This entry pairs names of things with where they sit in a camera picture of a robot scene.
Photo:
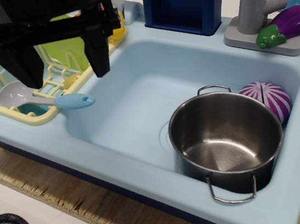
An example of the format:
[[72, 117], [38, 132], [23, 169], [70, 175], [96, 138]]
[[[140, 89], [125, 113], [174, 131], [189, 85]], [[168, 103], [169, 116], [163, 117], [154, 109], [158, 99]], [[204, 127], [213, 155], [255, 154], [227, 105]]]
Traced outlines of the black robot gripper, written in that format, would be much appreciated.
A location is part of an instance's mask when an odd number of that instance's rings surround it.
[[29, 88], [43, 86], [35, 46], [81, 36], [97, 77], [110, 71], [109, 44], [121, 22], [111, 0], [0, 0], [0, 65]]

